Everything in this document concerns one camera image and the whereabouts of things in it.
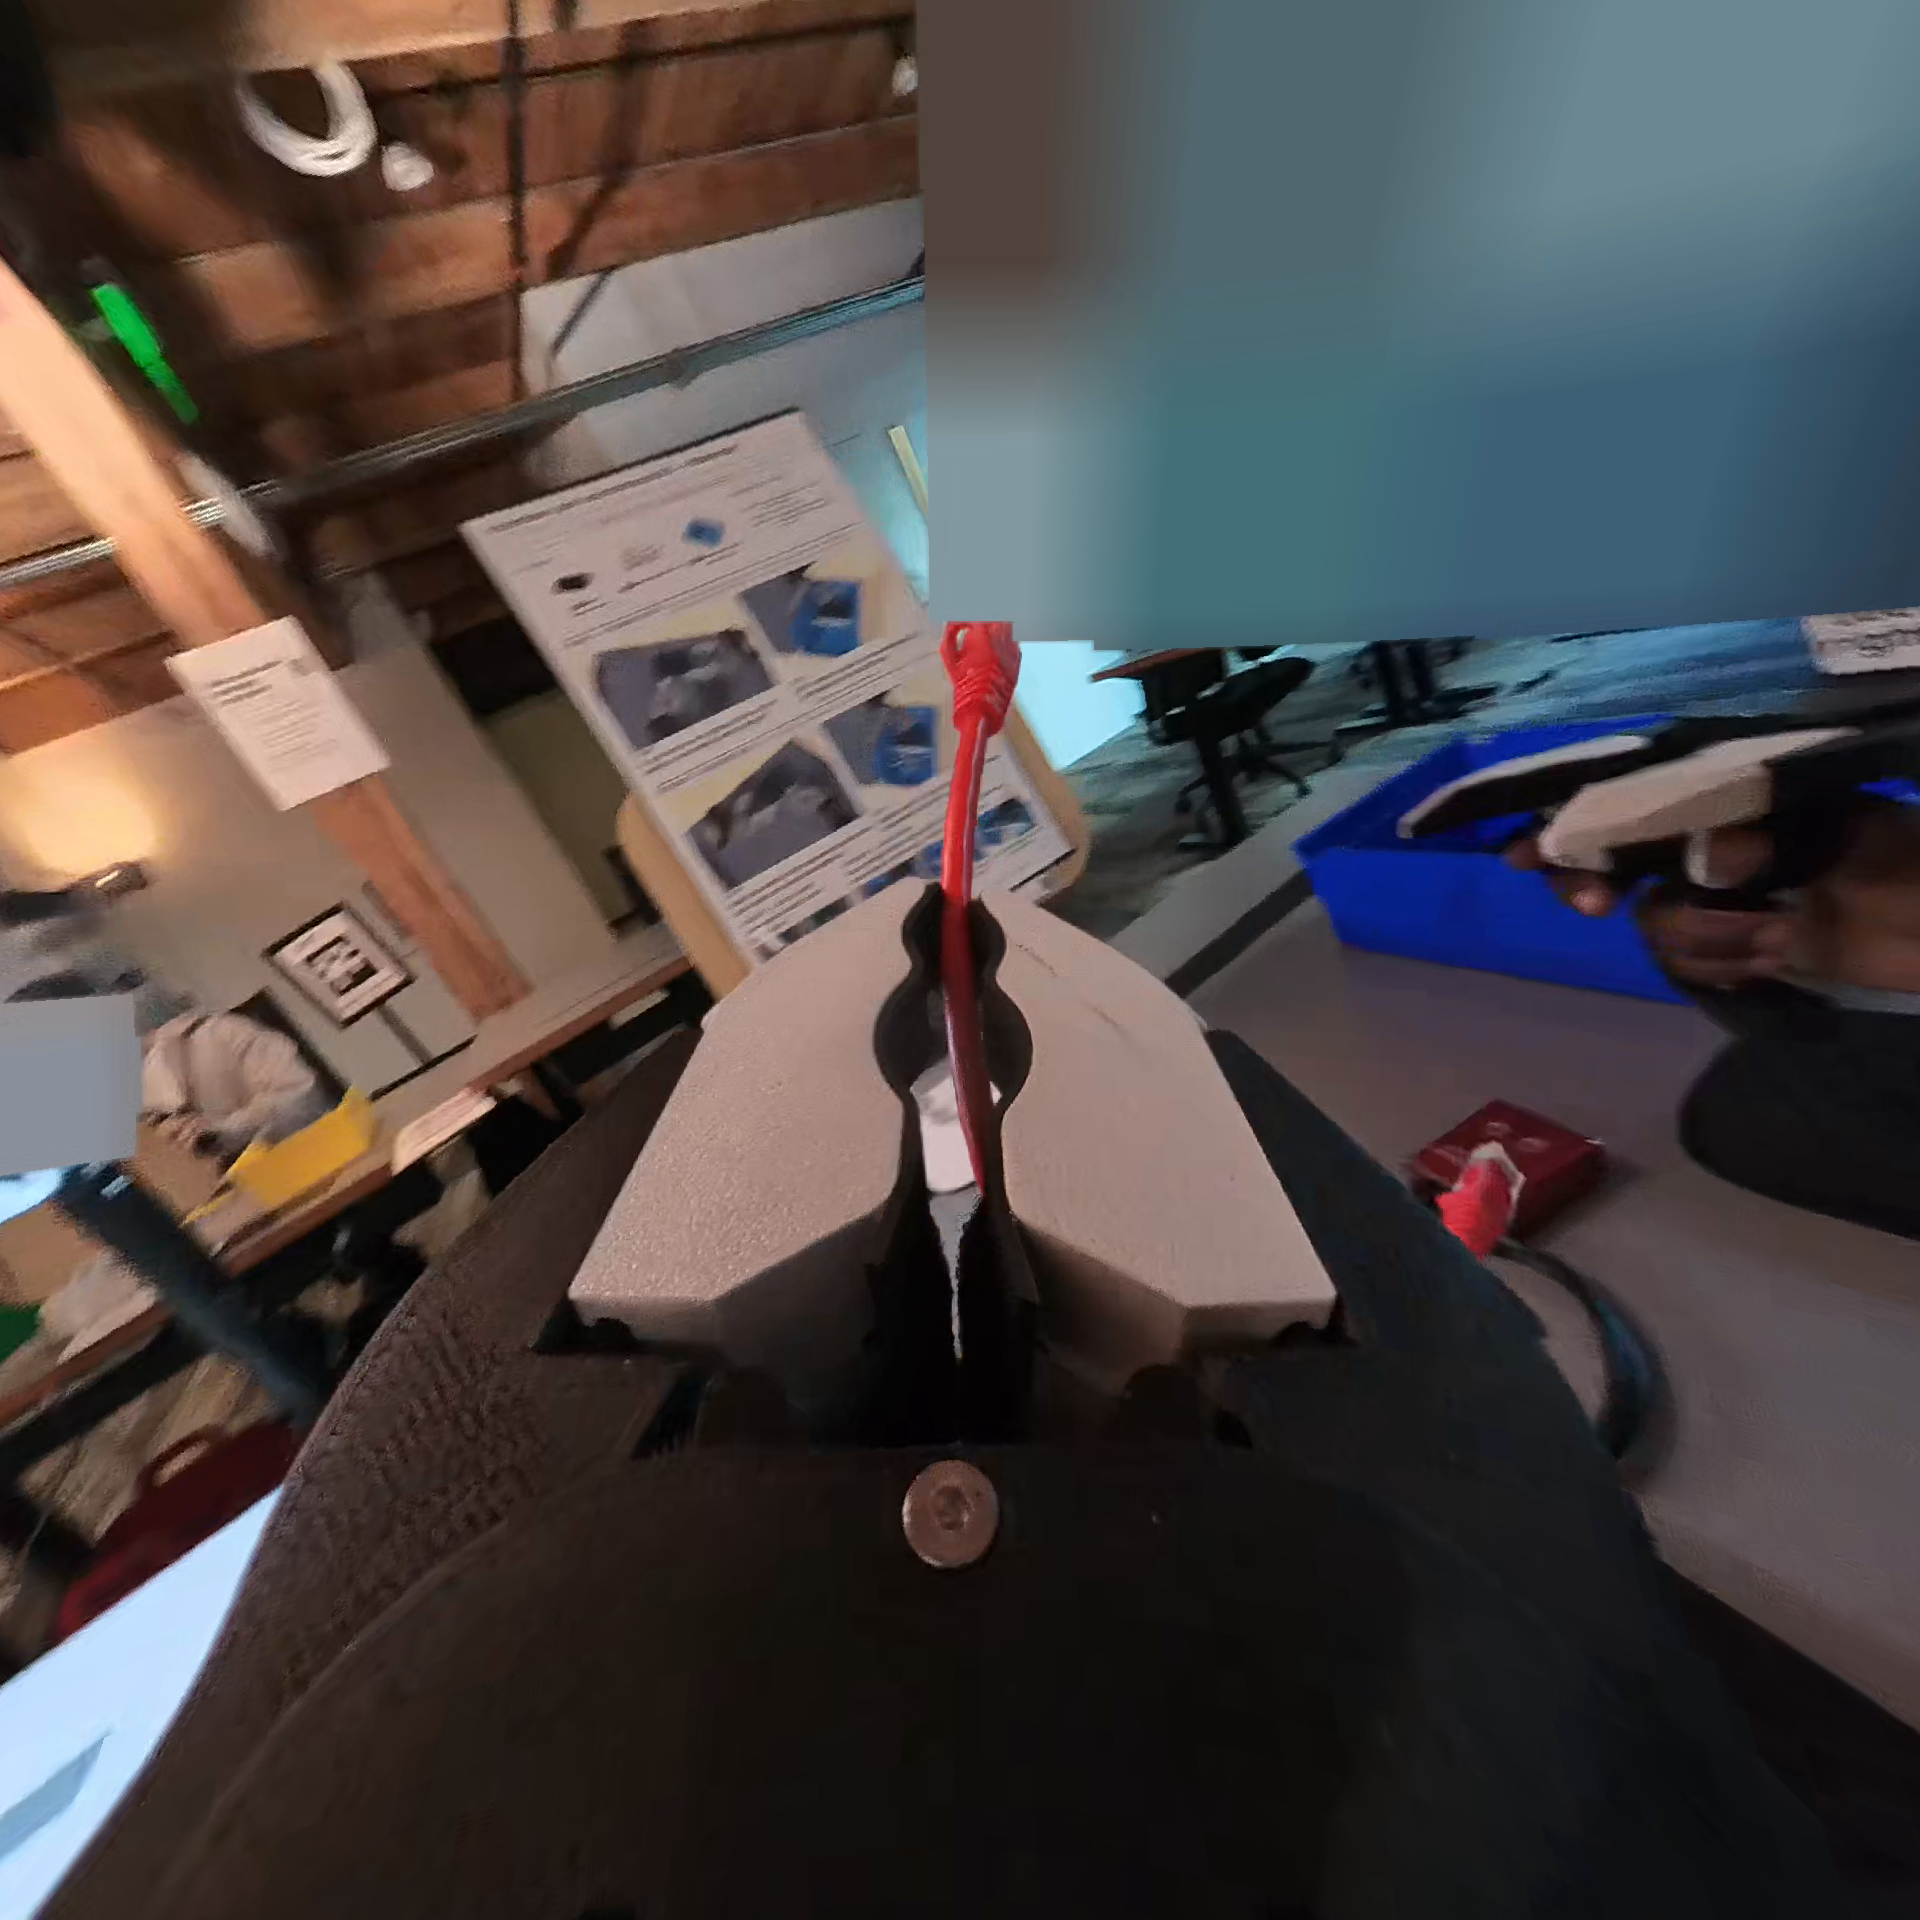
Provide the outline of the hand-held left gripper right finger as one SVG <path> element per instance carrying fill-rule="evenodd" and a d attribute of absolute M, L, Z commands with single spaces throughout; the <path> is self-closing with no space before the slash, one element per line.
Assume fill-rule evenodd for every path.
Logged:
<path fill-rule="evenodd" d="M 994 1113 L 959 1237 L 963 1429 L 1330 1332 L 1332 1269 L 1188 1001 L 1027 900 L 973 902 L 970 934 Z"/>

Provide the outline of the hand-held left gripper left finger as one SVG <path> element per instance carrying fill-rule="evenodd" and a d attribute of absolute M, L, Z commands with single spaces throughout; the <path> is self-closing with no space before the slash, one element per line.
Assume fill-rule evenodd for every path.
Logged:
<path fill-rule="evenodd" d="M 568 1288 L 675 1362 L 649 1436 L 962 1433 L 914 1095 L 937 960 L 941 887 L 900 880 L 709 1012 Z"/>

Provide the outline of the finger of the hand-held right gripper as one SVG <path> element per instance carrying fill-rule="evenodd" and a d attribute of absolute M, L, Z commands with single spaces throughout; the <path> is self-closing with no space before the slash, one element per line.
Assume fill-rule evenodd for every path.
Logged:
<path fill-rule="evenodd" d="M 1672 726 L 1722 726 L 1722 724 L 1672 724 Z M 1813 726 L 1813 724 L 1725 724 L 1725 726 Z M 1539 823 L 1539 866 L 1549 874 L 1604 875 L 1624 890 L 1635 878 L 1635 850 L 1651 840 L 1666 840 L 1684 834 L 1688 802 L 1700 802 L 1708 823 L 1733 816 L 1728 796 L 1708 798 L 1708 788 L 1725 776 L 1725 766 L 1709 774 L 1692 770 L 1661 771 L 1659 758 L 1666 755 L 1657 746 L 1649 763 L 1616 780 L 1592 782 L 1568 804 L 1541 814 Z M 1769 856 L 1764 834 L 1753 828 L 1730 828 L 1713 834 L 1704 844 L 1708 880 L 1737 884 L 1753 875 Z"/>
<path fill-rule="evenodd" d="M 1399 819 L 1399 838 L 1420 840 L 1500 816 L 1545 814 L 1592 782 L 1635 771 L 1651 755 L 1651 732 L 1608 732 L 1532 755 L 1500 758 L 1437 784 L 1408 806 Z"/>

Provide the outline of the blue plastic bin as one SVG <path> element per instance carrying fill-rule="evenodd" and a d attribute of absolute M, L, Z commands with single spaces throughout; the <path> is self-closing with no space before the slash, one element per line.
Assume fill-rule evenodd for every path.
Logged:
<path fill-rule="evenodd" d="M 1524 819 L 1497 816 L 1420 840 L 1399 823 L 1418 802 L 1515 755 L 1616 732 L 1611 722 L 1464 732 L 1380 780 L 1292 850 L 1348 947 L 1559 987 L 1684 1003 L 1621 911 L 1581 919 L 1536 874 L 1509 868 Z"/>

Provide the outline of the red ethernet splitter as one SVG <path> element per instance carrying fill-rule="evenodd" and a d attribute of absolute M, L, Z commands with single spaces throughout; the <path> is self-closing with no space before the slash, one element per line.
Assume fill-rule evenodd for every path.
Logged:
<path fill-rule="evenodd" d="M 1433 1198 L 1457 1184 L 1467 1159 L 1497 1145 L 1517 1169 L 1515 1225 L 1539 1229 L 1576 1204 L 1587 1201 L 1611 1173 L 1604 1145 L 1549 1116 L 1524 1105 L 1489 1099 L 1448 1132 L 1427 1139 L 1407 1163 L 1408 1184 Z"/>

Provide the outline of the grey desk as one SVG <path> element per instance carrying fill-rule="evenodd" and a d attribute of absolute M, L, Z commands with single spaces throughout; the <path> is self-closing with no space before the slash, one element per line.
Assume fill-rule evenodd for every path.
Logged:
<path fill-rule="evenodd" d="M 1860 1915 L 1914 1915 L 1914 1242 L 1725 1187 L 1669 1136 L 1713 1051 L 1685 1008 L 1348 951 L 1288 880 L 1179 980 L 1399 1163 L 1507 1095 L 1628 1177 L 1549 1236 L 1619 1288 L 1672 1381 L 1644 1513 L 1714 1598 L 1713 1653 L 1812 1788 Z"/>

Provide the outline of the black-framed sign board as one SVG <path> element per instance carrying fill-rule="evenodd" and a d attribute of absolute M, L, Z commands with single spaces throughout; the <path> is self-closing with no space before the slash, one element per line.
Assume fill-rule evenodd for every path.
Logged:
<path fill-rule="evenodd" d="M 1914 673 L 1920 654 L 1917 607 L 1806 614 L 1800 637 L 1824 679 Z"/>

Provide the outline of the black office chair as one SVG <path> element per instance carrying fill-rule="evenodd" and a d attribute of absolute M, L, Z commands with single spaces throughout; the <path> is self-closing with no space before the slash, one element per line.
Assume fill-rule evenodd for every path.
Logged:
<path fill-rule="evenodd" d="M 1312 677 L 1312 659 L 1262 654 L 1231 667 L 1223 649 L 1174 653 L 1146 667 L 1142 718 L 1155 747 L 1190 747 L 1198 758 L 1198 776 L 1179 796 L 1177 808 L 1198 804 L 1198 819 L 1208 834 L 1190 835 L 1190 850 L 1224 852 L 1250 835 L 1235 780 L 1243 774 L 1272 774 L 1298 796 L 1310 782 L 1264 732 L 1267 717 L 1300 691 Z"/>

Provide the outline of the wooden office table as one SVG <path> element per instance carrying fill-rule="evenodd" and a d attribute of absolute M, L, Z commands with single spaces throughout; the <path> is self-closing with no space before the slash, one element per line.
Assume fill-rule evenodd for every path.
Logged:
<path fill-rule="evenodd" d="M 551 987 L 481 1025 L 468 1047 L 420 1067 L 374 1101 L 371 1145 L 286 1205 L 262 1208 L 238 1187 L 211 1196 L 185 1222 L 222 1277 L 250 1305 L 276 1305 L 271 1282 L 292 1277 L 292 1250 L 335 1242 L 335 1222 L 382 1208 L 418 1163 L 477 1123 L 480 1097 L 525 1097 L 559 1123 L 583 1101 L 583 1077 L 568 1059 L 596 1029 L 623 1032 L 627 1056 L 681 1025 L 697 1025 L 712 995 L 660 927 L 616 954 L 616 969 L 589 987 Z M 171 1362 L 193 1365 L 206 1341 L 175 1310 L 154 1302 L 54 1369 L 6 1393 L 6 1474 L 67 1443 L 119 1406 L 119 1390 L 145 1393 Z"/>
<path fill-rule="evenodd" d="M 1243 844 L 1250 824 L 1231 770 L 1231 743 L 1242 728 L 1227 694 L 1231 667 L 1224 649 L 1146 649 L 1095 671 L 1093 682 L 1134 685 L 1149 740 L 1155 747 L 1190 747 L 1196 754 L 1200 824 L 1190 828 L 1179 846 L 1198 855 L 1223 855 Z"/>

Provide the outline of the black wrist rest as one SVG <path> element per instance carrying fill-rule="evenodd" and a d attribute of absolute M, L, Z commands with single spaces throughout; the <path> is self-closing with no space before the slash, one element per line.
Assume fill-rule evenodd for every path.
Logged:
<path fill-rule="evenodd" d="M 1917 1017 L 1813 1001 L 1713 1008 L 1725 1043 L 1678 1111 L 1678 1143 L 1733 1187 L 1917 1237 Z"/>

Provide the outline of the yellow plastic bin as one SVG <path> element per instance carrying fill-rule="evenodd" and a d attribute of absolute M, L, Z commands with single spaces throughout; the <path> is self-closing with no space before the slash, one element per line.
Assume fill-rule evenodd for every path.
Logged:
<path fill-rule="evenodd" d="M 276 1143 L 250 1143 L 230 1167 L 226 1187 L 262 1212 L 282 1212 L 334 1184 L 352 1163 L 374 1152 L 379 1133 L 374 1099 L 350 1089 L 330 1111 Z"/>

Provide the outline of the framed black-white tag poster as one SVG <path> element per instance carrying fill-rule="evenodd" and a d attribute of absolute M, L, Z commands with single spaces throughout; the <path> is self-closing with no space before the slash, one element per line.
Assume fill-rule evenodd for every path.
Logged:
<path fill-rule="evenodd" d="M 262 958 L 338 1029 L 382 1013 L 418 984 L 408 960 L 347 902 L 292 927 Z"/>

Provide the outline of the white paper sheet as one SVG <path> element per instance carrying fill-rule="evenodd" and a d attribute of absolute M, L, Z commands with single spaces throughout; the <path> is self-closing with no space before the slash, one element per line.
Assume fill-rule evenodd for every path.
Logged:
<path fill-rule="evenodd" d="M 185 647 L 167 673 L 280 812 L 390 770 L 383 743 L 292 614 Z"/>

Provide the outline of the red bag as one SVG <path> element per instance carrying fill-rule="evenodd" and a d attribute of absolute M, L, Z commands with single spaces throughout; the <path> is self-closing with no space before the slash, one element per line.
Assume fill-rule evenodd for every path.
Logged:
<path fill-rule="evenodd" d="M 187 1433 L 142 1469 L 131 1503 L 105 1529 L 54 1617 L 65 1643 L 226 1522 L 266 1499 L 302 1450 L 290 1422 Z"/>

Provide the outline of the instruction board with wooden frame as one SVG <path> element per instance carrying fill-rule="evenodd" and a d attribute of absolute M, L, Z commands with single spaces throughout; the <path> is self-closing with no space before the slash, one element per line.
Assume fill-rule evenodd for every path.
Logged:
<path fill-rule="evenodd" d="M 802 412 L 460 534 L 628 788 L 628 863 L 712 992 L 941 878 L 941 629 Z"/>

